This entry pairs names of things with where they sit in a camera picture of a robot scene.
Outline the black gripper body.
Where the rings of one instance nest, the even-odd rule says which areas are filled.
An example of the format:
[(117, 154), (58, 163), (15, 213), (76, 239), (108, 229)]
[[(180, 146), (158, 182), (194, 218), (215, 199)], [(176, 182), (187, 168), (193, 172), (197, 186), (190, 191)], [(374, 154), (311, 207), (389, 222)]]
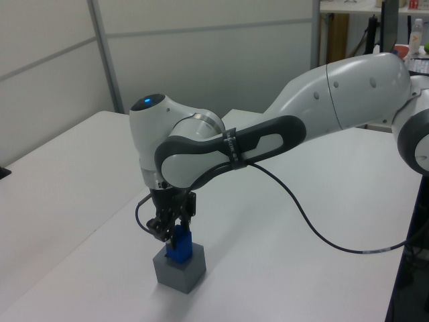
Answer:
[(162, 222), (173, 222), (180, 216), (191, 218), (196, 214), (196, 193), (176, 188), (150, 189), (156, 208), (156, 217)]

